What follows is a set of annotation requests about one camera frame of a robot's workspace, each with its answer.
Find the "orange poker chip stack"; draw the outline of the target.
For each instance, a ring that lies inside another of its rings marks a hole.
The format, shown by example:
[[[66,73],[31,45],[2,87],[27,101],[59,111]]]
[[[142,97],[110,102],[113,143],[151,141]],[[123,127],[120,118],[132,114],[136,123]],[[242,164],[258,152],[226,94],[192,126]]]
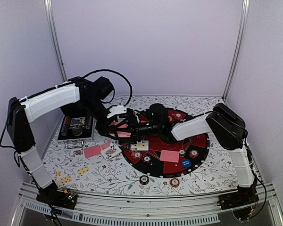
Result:
[[[171,185],[172,187],[178,187],[179,184],[180,184],[180,181],[179,181],[178,179],[176,179],[176,178],[173,178],[173,179],[170,180],[169,183],[170,183],[170,185]]]

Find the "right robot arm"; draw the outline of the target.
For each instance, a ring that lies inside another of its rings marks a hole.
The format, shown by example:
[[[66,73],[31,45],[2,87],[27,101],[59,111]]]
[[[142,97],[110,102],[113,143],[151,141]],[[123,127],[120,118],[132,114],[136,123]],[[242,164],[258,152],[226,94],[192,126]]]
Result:
[[[223,210],[234,208],[234,216],[241,221],[262,211],[245,122],[226,105],[219,103],[211,111],[190,116],[152,104],[146,110],[129,112],[126,126],[130,136],[121,150],[125,159],[143,173],[142,184],[154,176],[168,178],[172,187],[178,187],[179,177],[196,170],[207,158],[208,134],[212,132],[229,153],[238,178],[237,191],[220,195],[217,205]]]

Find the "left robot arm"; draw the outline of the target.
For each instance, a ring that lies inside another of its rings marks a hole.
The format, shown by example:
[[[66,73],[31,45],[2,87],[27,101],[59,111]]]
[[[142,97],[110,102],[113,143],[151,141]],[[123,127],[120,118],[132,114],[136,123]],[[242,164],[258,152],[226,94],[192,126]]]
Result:
[[[58,108],[77,108],[95,118],[96,130],[100,135],[109,135],[108,126],[111,119],[108,117],[109,111],[104,107],[103,99],[113,91],[113,85],[104,77],[94,82],[87,80],[87,76],[101,71],[98,69],[83,77],[71,78],[28,97],[13,97],[8,102],[8,115],[3,133],[8,133],[11,139],[10,148],[14,149],[14,160],[17,165],[23,165],[35,183],[39,191],[37,201],[47,204],[50,208],[62,207],[72,210],[75,208],[77,197],[73,192],[59,191],[42,163],[38,149],[45,149],[51,133],[41,129],[37,136],[34,136],[30,124]]]

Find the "two of clubs card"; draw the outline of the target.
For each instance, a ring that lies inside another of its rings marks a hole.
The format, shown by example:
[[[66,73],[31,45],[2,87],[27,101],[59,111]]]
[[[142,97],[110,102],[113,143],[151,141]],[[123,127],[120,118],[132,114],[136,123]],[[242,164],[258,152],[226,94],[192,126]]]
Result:
[[[137,142],[136,144],[130,145],[131,151],[148,151],[149,150],[149,142],[148,140],[143,140],[141,142]]]

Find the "dark poker chip stack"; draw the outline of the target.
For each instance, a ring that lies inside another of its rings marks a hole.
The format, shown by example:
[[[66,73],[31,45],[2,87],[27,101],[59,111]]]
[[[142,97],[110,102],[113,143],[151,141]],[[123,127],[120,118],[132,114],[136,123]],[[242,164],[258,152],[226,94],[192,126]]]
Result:
[[[141,176],[140,177],[140,184],[141,185],[147,185],[149,182],[149,177],[148,176]]]

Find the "red playing card deck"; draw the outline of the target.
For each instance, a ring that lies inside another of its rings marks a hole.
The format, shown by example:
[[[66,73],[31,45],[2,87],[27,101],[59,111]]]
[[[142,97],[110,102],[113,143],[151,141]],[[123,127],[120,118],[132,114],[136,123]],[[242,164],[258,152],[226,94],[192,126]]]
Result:
[[[120,122],[113,122],[111,123],[111,125],[115,125],[117,126],[118,124],[120,124]],[[127,128],[127,124],[122,124],[119,127],[117,127],[117,129],[126,129]],[[124,132],[124,131],[117,131],[117,135],[120,138],[125,138],[125,137],[130,137],[131,133],[130,132]]]

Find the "blue small blind button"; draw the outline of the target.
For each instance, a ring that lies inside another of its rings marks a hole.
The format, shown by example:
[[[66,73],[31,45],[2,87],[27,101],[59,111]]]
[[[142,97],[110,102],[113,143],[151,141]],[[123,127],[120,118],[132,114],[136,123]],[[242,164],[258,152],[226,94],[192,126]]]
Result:
[[[184,168],[191,167],[191,161],[189,159],[183,159],[181,160],[181,166]]]

